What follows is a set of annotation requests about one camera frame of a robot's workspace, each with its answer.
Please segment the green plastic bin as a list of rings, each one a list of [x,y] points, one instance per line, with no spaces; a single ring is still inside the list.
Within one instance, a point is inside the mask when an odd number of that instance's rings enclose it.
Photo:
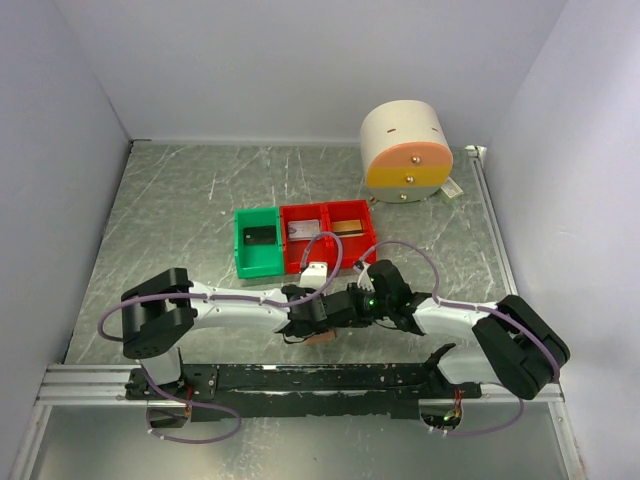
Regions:
[[[276,226],[277,243],[245,245],[243,229],[263,225]],[[284,273],[283,241],[278,207],[239,209],[234,212],[234,256],[237,276],[240,279],[272,277]]]

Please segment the brown leather card holder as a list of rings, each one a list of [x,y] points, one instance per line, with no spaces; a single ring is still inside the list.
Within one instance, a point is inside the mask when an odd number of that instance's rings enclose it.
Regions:
[[[337,332],[336,332],[336,330],[334,328],[331,328],[326,332],[323,332],[323,333],[320,333],[320,334],[315,334],[315,335],[305,339],[303,341],[303,344],[307,345],[307,346],[317,345],[317,344],[330,342],[332,340],[335,340],[336,338],[337,338]]]

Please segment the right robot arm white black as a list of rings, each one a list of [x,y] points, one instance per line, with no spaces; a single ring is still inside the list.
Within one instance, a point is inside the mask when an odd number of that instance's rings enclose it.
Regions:
[[[462,383],[499,383],[523,400],[532,400],[559,378],[568,363],[568,345],[520,296],[494,303],[454,302],[414,292],[389,260],[358,261],[359,277],[349,287],[369,325],[387,320],[400,331],[445,335],[475,342],[471,351],[447,347],[424,374],[426,390],[443,398]]]

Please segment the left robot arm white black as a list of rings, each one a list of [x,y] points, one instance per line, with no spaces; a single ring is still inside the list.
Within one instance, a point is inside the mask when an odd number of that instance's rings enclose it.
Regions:
[[[219,289],[193,282],[184,268],[171,268],[126,291],[121,301],[123,355],[138,360],[162,398],[181,395],[187,385],[177,342],[204,328],[257,328],[278,333],[291,323],[297,297],[283,288]]]

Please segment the white round drawer cabinet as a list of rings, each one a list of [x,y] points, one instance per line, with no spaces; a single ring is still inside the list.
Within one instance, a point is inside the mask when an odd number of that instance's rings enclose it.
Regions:
[[[448,179],[453,154],[436,111],[418,100],[374,108],[360,129],[364,184],[385,203],[423,201]]]

